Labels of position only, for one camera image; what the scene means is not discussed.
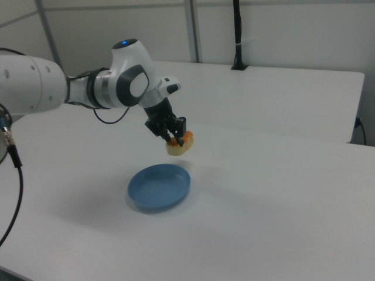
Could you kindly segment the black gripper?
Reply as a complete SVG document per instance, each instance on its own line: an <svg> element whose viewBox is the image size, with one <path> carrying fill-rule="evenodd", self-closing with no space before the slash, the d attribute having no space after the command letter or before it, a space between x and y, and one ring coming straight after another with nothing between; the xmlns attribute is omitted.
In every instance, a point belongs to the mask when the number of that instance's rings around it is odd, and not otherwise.
<svg viewBox="0 0 375 281"><path fill-rule="evenodd" d="M160 136L166 142L171 141L169 132L174 133L174 137L179 146L183 146L183 137L186 133L186 118L179 117L172 111L172 106L167 98L154 105L153 107L144 108L148 116L145 125L155 136Z"/></svg>

